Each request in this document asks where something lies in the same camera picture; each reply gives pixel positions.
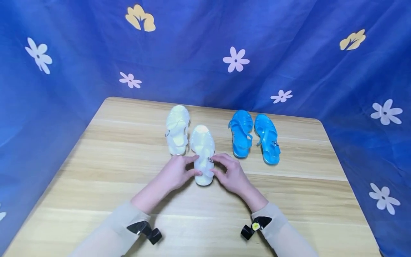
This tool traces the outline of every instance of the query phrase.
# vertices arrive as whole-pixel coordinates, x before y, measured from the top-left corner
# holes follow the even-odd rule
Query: white jelly sandal
[[[190,114],[182,105],[176,105],[171,110],[166,120],[167,131],[164,134],[172,155],[182,155],[188,144],[188,125]]]
[[[206,126],[198,125],[194,128],[190,138],[190,147],[200,156],[194,161],[194,168],[203,173],[201,176],[194,177],[196,183],[203,186],[211,184],[214,173],[210,169],[214,168],[214,162],[210,157],[214,155],[215,143]]]

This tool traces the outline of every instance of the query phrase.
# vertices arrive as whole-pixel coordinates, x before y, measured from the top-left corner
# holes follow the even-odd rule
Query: finger
[[[226,158],[227,160],[229,160],[229,161],[234,161],[234,158],[232,158],[230,155],[228,155],[227,153],[219,153],[219,154],[216,154],[216,155],[214,155],[214,156],[221,156],[221,157],[224,157],[224,158]]]
[[[226,159],[225,157],[220,156],[220,155],[214,155],[213,157],[211,157],[211,159],[213,161],[217,161],[217,162],[221,163],[226,168],[229,168],[229,167],[233,166],[233,164],[234,164],[234,159],[229,160],[229,159]]]
[[[198,155],[184,156],[184,161],[185,161],[186,164],[190,164],[190,163],[194,162],[195,160],[197,160],[198,158],[200,158],[200,156],[198,156]]]
[[[201,176],[203,173],[197,169],[191,169],[185,172],[184,176],[186,180],[194,176]]]
[[[217,177],[217,179],[218,179],[222,184],[224,184],[224,183],[226,182],[227,176],[226,176],[224,173],[222,173],[220,170],[218,170],[218,169],[210,169],[210,171],[211,171],[212,173],[214,173],[214,175]]]

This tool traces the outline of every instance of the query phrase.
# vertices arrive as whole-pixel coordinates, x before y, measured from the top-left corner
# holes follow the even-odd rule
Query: blue jelly sandal
[[[233,133],[234,156],[246,158],[253,140],[253,136],[250,135],[250,132],[253,130],[253,118],[251,118],[248,112],[239,110],[229,122],[229,128],[231,128]]]
[[[280,162],[281,151],[277,143],[278,134],[270,118],[264,114],[257,115],[254,129],[260,137],[257,145],[261,145],[264,162],[269,165]]]

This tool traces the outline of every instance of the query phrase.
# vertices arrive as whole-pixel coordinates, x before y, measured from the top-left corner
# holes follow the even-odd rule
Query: person's left hand
[[[181,156],[173,155],[164,168],[158,173],[156,179],[165,187],[169,189],[169,192],[180,188],[191,177],[201,176],[203,173],[197,169],[191,169],[186,171],[185,166],[197,160],[198,155],[195,156]]]

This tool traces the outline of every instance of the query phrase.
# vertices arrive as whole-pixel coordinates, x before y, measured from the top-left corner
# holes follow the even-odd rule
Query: jelly sandal
[[[246,158],[253,140],[253,136],[250,135],[250,132],[253,130],[251,115],[244,110],[237,111],[229,122],[229,128],[231,128],[231,133],[233,134],[234,156]]]
[[[281,151],[277,143],[278,134],[270,118],[264,114],[257,115],[254,129],[260,137],[257,145],[261,145],[264,162],[269,165],[280,162]]]
[[[215,143],[206,126],[198,125],[194,128],[190,137],[190,148],[200,156],[194,161],[194,168],[203,173],[194,177],[196,183],[202,186],[211,184],[214,173],[210,169],[214,168],[214,162],[210,157],[214,155]]]
[[[176,105],[171,110],[166,119],[167,131],[164,134],[172,155],[182,155],[186,152],[188,144],[188,125],[190,114],[182,105]]]

